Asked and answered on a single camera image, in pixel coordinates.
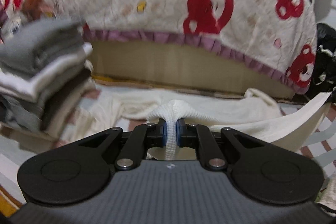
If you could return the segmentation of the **grey ribbed folded garment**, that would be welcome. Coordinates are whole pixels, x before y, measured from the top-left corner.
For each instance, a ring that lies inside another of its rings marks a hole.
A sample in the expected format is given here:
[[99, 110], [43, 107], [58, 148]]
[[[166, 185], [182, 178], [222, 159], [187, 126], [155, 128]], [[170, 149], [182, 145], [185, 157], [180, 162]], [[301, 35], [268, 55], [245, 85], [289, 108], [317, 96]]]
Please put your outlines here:
[[37, 132], [41, 127], [46, 101], [43, 96], [37, 102], [28, 102], [1, 94], [1, 122], [14, 129]]

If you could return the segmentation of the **white waffle garment green trim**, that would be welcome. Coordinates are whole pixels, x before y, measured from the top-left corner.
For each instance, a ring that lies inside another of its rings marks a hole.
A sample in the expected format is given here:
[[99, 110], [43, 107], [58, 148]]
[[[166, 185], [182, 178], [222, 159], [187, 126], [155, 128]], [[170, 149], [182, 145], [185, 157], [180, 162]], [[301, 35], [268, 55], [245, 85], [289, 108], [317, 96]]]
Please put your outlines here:
[[245, 134], [290, 151], [297, 151], [316, 129], [326, 112], [331, 93], [319, 93], [298, 111], [282, 115], [267, 94], [250, 88], [241, 100], [192, 96], [163, 89], [101, 92], [88, 112], [76, 120], [75, 139], [82, 139], [115, 126], [120, 118], [166, 121], [165, 147], [155, 145], [149, 154], [157, 159], [194, 159], [189, 148], [177, 145], [177, 121], [203, 124], [214, 132], [232, 127]]

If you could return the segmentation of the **striped pastel floor rug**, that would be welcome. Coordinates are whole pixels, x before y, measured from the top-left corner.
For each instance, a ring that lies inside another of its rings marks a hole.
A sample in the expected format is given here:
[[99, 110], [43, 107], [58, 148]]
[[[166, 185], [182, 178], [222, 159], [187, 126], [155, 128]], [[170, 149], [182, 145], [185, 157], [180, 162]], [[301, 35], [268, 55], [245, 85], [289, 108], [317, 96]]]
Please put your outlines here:
[[[101, 98], [101, 92], [130, 92], [134, 90], [147, 90], [147, 89], [131, 89], [122, 87], [112, 87], [112, 86], [101, 86], [96, 85], [95, 88], [85, 92], [81, 96], [81, 100], [76, 106], [76, 109], [72, 112], [72, 115], [68, 118], [67, 124], [65, 125], [60, 137], [56, 140], [47, 140], [42, 137], [41, 132], [39, 133], [29, 133], [16, 131], [11, 128], [1, 127], [1, 184], [2, 186], [19, 202], [23, 202], [24, 198], [17, 184], [17, 171], [18, 167], [28, 158], [48, 151], [49, 149], [63, 146], [73, 141], [80, 139], [75, 139], [74, 134], [76, 132], [75, 124], [78, 116], [83, 112], [88, 112], [92, 105]], [[202, 96], [197, 94], [188, 94], [192, 96]], [[223, 99], [219, 97], [204, 96], [209, 98]], [[241, 100], [240, 99], [224, 99], [224, 100]], [[321, 121], [326, 117], [327, 112], [330, 109], [331, 104], [327, 101], [326, 112], [319, 121], [318, 126]], [[285, 106], [277, 103], [280, 107], [282, 115], [292, 114], [298, 111], [302, 107], [295, 106]], [[120, 118], [115, 126], [121, 127], [126, 131], [132, 129], [132, 122], [139, 122], [147, 120], [134, 120], [134, 119], [124, 119]]]

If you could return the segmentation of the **grey plush bunny toy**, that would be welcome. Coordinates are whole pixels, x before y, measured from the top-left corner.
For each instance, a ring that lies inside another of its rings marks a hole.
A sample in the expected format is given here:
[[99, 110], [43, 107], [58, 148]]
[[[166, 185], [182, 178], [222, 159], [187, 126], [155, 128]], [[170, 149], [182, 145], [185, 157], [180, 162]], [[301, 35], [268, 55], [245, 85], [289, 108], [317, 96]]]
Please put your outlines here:
[[15, 12], [1, 28], [1, 39], [3, 41], [12, 38], [19, 29], [29, 22], [25, 13], [19, 11]]

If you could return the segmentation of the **grey folded garment top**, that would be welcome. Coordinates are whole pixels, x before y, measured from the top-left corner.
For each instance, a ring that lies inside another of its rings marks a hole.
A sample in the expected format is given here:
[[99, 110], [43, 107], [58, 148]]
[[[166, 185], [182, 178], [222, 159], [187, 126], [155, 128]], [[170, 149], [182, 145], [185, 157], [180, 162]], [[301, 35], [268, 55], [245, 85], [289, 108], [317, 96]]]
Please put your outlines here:
[[79, 50], [84, 40], [81, 22], [43, 18], [21, 27], [1, 45], [1, 65], [33, 76], [58, 57]]

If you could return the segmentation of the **quilted bear bedspread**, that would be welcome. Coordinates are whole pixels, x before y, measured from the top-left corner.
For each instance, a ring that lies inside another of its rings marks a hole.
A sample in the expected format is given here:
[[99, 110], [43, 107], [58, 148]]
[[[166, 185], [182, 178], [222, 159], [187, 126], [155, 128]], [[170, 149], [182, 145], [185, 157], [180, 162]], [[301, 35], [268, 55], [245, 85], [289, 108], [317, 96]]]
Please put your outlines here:
[[[1, 21], [24, 0], [1, 0]], [[317, 30], [309, 0], [46, 0], [56, 15], [84, 20], [100, 40], [202, 46], [299, 94], [311, 82]]]

